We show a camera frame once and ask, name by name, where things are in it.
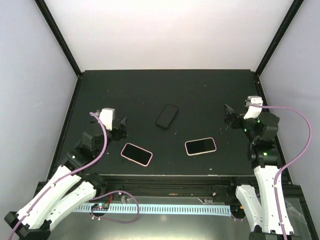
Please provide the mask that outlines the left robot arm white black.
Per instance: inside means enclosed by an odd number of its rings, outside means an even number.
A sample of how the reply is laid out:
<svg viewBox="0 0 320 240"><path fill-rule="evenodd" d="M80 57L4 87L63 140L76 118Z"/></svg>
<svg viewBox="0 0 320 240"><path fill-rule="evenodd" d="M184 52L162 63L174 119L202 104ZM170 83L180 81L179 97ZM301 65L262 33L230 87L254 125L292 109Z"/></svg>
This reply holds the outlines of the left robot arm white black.
<svg viewBox="0 0 320 240"><path fill-rule="evenodd" d="M127 136L124 118L119 127L107 129L96 115L83 132L81 140L69 151L63 163L37 195L19 211L4 218L11 227L9 239L17 234L21 240L46 240L57 225L83 203L103 199L108 188L97 173L86 175L86 169L105 153L109 141Z"/></svg>

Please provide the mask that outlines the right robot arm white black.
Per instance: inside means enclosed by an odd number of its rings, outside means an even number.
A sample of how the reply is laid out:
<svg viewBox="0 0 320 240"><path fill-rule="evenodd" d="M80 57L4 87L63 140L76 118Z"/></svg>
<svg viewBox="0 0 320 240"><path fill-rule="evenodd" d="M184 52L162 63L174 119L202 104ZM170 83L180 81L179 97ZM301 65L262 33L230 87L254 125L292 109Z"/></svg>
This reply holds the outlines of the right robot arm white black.
<svg viewBox="0 0 320 240"><path fill-rule="evenodd" d="M279 117L262 107L236 113L224 105L224 121L232 129L241 129L249 140L247 157L257 180L258 190L249 184L234 184L227 189L228 198L240 202L250 226L251 240L300 240L289 220L283 195L276 148Z"/></svg>

